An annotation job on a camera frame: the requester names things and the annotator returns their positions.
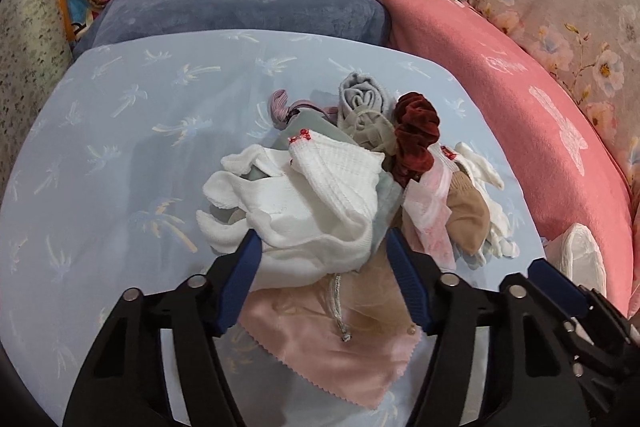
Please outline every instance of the speckled fabric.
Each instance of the speckled fabric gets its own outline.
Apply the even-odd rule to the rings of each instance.
[[[0,0],[0,194],[31,124],[70,64],[56,0]]]

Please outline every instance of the metal screw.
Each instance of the metal screw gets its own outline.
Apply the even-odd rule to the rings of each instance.
[[[440,282],[445,286],[458,286],[458,284],[460,284],[460,277],[454,273],[445,273],[440,277]]]
[[[187,279],[187,284],[190,288],[200,288],[207,283],[207,278],[204,275],[197,274]]]
[[[509,293],[513,295],[516,299],[522,299],[527,296],[527,291],[523,286],[519,284],[514,284],[513,286],[509,286]]]
[[[124,290],[122,294],[122,298],[129,302],[136,300],[138,297],[140,297],[140,290],[138,288],[129,288],[128,290]]]

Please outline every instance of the light blue sheet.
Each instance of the light blue sheet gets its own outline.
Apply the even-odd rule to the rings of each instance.
[[[489,190],[515,227],[521,255],[474,271],[459,259],[462,277],[496,289],[506,274],[543,255],[498,142],[456,79],[433,62],[359,42],[258,30],[157,36],[89,50],[41,111],[0,209],[0,337],[56,422],[122,291],[166,291],[212,263],[195,221],[196,210],[208,208],[202,185],[222,156],[273,143],[278,131],[268,115],[269,95],[283,87],[291,100],[332,105],[353,70],[372,74],[391,92],[424,93],[440,115],[442,142],[467,142],[502,176],[505,190]],[[486,334],[479,338],[478,346],[486,346]],[[373,413],[312,386],[259,347],[238,351],[252,343],[239,328],[218,346],[249,426],[370,427],[386,418],[385,427],[395,427],[408,418],[433,341],[418,345]],[[166,357],[174,416],[185,421],[170,350]],[[476,357],[476,379],[484,363]],[[470,417],[481,389],[469,394]]]

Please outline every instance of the blue cushion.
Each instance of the blue cushion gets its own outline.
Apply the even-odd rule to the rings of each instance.
[[[312,33],[382,45],[389,18],[376,0],[111,0],[76,45],[221,29]]]

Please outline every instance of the pink fabric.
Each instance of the pink fabric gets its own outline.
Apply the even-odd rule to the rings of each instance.
[[[446,229],[451,215],[447,206],[451,174],[435,157],[433,167],[420,177],[419,183],[409,180],[402,204],[402,233],[413,251],[428,253],[440,268],[455,270]]]
[[[412,324],[386,259],[385,242],[340,284],[348,343],[329,307],[328,278],[311,286],[249,293],[240,323],[269,353],[312,384],[375,409],[406,368],[420,330]]]
[[[634,267],[628,188],[574,102],[532,57],[467,4],[379,1],[391,15],[391,47],[447,68],[480,108],[540,235],[557,237],[572,223],[591,229],[604,258],[607,297],[626,314]]]

